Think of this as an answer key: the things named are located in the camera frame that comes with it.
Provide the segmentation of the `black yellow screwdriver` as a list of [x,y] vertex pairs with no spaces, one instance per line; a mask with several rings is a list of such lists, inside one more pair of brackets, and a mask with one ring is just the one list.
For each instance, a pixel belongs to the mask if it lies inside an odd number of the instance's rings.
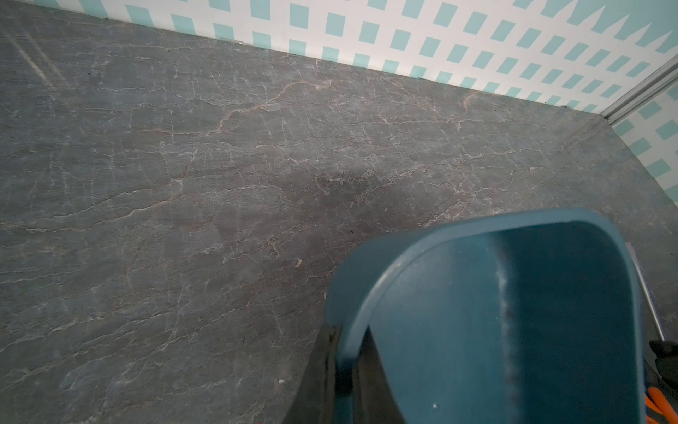
[[649,340],[648,346],[655,356],[655,365],[650,367],[654,372],[653,379],[677,392],[677,343],[666,338],[636,252],[629,242],[626,247],[637,273],[644,303],[652,318],[655,337]]

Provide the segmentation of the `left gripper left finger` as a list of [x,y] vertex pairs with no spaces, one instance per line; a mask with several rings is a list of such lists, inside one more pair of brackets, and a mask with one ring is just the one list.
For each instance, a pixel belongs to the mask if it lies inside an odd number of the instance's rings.
[[323,324],[284,424],[332,423],[337,394],[339,329]]

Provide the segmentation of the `teal plastic storage box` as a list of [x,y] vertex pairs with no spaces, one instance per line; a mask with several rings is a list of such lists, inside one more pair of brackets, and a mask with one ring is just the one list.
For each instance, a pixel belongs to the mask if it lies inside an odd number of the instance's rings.
[[623,237],[582,208],[394,232],[340,265],[338,423],[358,415],[366,337],[408,423],[642,423],[637,277]]

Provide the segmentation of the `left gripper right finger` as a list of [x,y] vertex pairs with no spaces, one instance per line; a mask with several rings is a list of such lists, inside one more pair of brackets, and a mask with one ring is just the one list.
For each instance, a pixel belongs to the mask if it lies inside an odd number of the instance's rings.
[[367,329],[351,371],[354,423],[404,423],[404,417],[388,385],[374,341]]

